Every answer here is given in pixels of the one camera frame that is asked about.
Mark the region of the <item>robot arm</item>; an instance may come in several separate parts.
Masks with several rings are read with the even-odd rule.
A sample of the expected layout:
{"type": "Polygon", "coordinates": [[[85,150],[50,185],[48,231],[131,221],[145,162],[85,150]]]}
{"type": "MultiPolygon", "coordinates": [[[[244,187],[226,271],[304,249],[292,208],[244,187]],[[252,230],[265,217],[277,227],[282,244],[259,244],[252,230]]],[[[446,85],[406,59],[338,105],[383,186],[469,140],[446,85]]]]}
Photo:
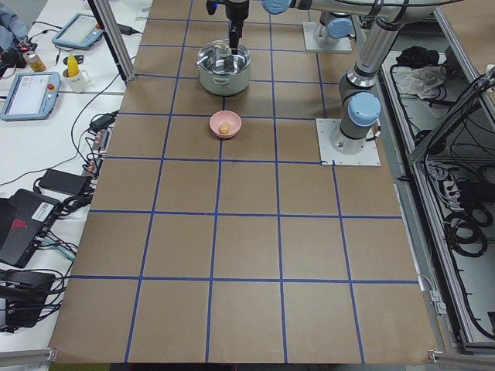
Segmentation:
{"type": "MultiPolygon", "coordinates": [[[[208,1],[207,11],[214,14],[217,5],[225,6],[225,14],[229,20],[229,45],[238,49],[243,35],[244,21],[248,18],[249,1],[208,1]]],[[[287,9],[309,9],[309,1],[262,1],[266,12],[279,15],[287,9]]],[[[302,24],[306,52],[310,53],[351,53],[350,34],[353,31],[353,21],[350,15],[321,11],[318,22],[302,24]]]]}
{"type": "Polygon", "coordinates": [[[278,15],[290,8],[375,18],[360,55],[339,84],[343,117],[330,135],[330,144],[345,155],[365,146],[370,128],[381,113],[381,102],[370,92],[376,75],[404,25],[418,22],[449,1],[263,1],[264,10],[278,15]]]}

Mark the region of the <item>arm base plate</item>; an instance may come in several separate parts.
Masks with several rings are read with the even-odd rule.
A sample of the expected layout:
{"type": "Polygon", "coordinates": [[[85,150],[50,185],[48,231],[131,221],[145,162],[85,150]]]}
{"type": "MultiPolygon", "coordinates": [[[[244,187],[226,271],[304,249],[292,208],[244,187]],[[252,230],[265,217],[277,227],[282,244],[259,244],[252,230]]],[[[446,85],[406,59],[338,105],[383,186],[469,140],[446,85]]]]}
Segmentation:
{"type": "Polygon", "coordinates": [[[351,53],[349,34],[353,23],[349,19],[334,19],[327,26],[319,22],[302,24],[306,52],[351,53]]]}
{"type": "Polygon", "coordinates": [[[373,128],[365,138],[350,139],[340,131],[340,119],[317,118],[316,133],[322,165],[371,166],[381,165],[373,128]]]}

